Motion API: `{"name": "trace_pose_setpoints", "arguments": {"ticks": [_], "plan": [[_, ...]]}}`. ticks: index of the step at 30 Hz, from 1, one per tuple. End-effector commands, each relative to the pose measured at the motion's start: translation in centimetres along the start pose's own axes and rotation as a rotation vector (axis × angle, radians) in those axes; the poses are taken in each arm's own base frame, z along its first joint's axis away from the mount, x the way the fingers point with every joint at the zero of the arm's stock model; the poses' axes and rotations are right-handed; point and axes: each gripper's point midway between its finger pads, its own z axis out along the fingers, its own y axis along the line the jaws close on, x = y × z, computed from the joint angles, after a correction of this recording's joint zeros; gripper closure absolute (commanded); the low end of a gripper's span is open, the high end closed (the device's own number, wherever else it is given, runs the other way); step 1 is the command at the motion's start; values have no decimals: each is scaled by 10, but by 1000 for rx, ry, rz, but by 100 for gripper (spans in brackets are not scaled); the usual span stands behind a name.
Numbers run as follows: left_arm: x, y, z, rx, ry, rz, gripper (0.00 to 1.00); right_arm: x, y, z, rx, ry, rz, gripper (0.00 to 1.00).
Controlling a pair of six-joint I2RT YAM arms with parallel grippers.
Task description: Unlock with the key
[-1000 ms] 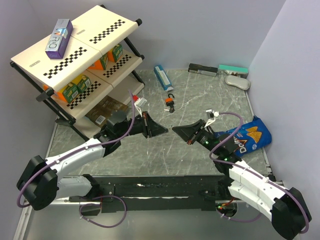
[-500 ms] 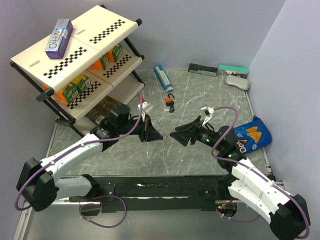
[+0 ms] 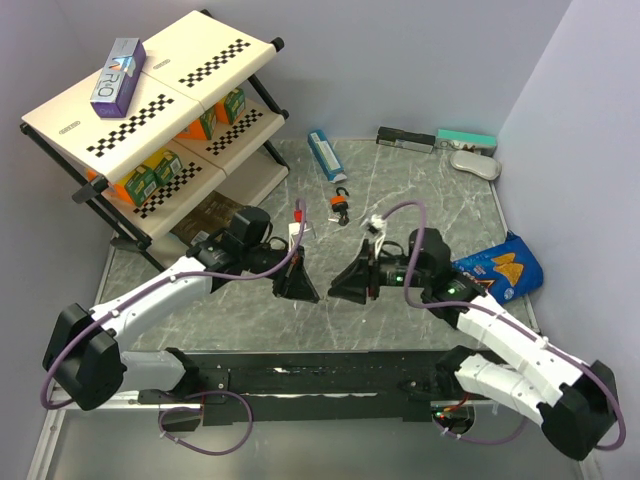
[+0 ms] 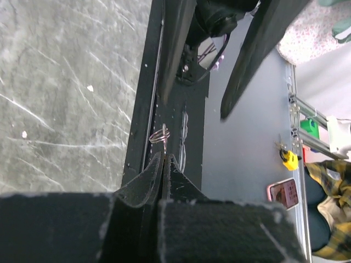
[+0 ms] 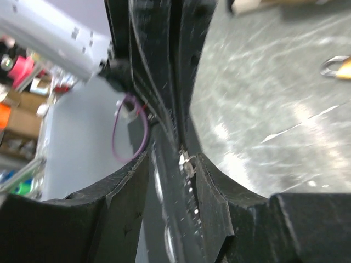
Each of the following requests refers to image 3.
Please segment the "small black key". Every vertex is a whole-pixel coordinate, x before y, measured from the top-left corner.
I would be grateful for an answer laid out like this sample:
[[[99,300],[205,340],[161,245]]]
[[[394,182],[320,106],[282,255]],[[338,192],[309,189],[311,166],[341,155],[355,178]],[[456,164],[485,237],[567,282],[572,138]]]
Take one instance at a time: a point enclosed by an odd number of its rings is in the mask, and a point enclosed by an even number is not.
[[[338,212],[338,213],[334,213],[329,219],[329,222],[333,222],[336,223],[340,226],[346,226],[350,219],[347,213],[345,212]]]

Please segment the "orange black padlock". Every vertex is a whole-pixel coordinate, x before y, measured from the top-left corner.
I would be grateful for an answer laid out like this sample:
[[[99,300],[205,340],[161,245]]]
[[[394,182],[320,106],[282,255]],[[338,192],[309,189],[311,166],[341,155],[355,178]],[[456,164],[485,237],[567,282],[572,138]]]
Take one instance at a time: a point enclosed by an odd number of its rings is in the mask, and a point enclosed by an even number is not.
[[[330,206],[333,212],[340,213],[347,211],[349,208],[348,200],[349,192],[344,187],[336,188],[336,195],[330,199]]]

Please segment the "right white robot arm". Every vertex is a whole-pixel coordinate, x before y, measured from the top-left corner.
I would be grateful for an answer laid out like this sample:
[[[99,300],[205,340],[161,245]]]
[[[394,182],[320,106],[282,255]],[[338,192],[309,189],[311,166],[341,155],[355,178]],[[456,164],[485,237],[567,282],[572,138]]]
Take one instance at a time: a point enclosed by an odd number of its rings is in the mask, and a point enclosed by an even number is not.
[[[505,311],[481,285],[456,270],[436,229],[416,230],[407,255],[389,256],[364,241],[355,259],[331,281],[331,297],[364,304],[383,287],[418,288],[424,306],[500,358],[458,346],[437,363],[437,387],[448,398],[476,394],[539,426],[562,454],[583,460],[626,439],[615,376],[600,361],[586,365]],[[617,439],[602,440],[613,426]]]

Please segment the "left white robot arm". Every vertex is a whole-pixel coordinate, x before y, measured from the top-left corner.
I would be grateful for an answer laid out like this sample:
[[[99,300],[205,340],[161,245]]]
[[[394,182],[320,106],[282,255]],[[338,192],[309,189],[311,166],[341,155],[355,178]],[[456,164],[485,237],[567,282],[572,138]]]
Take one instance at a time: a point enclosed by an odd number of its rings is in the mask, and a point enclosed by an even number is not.
[[[175,348],[151,353],[130,346],[176,308],[212,294],[232,281],[272,282],[277,298],[316,303],[319,295],[304,266],[299,241],[273,248],[265,238],[269,214],[258,207],[237,211],[228,226],[191,246],[173,265],[122,296],[89,309],[77,303],[59,314],[45,350],[41,405],[57,409],[49,387],[69,396],[63,404],[93,410],[115,394],[160,390],[177,402],[191,399],[198,369]]]

